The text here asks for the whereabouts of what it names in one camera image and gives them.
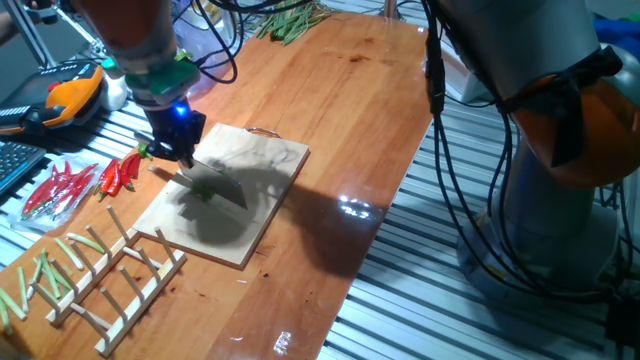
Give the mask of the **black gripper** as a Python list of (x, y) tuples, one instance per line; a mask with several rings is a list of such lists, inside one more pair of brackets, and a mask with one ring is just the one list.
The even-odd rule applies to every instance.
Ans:
[(145, 110), (152, 128), (148, 153), (186, 168), (194, 166), (193, 152), (202, 137), (206, 116), (180, 101), (162, 110)]

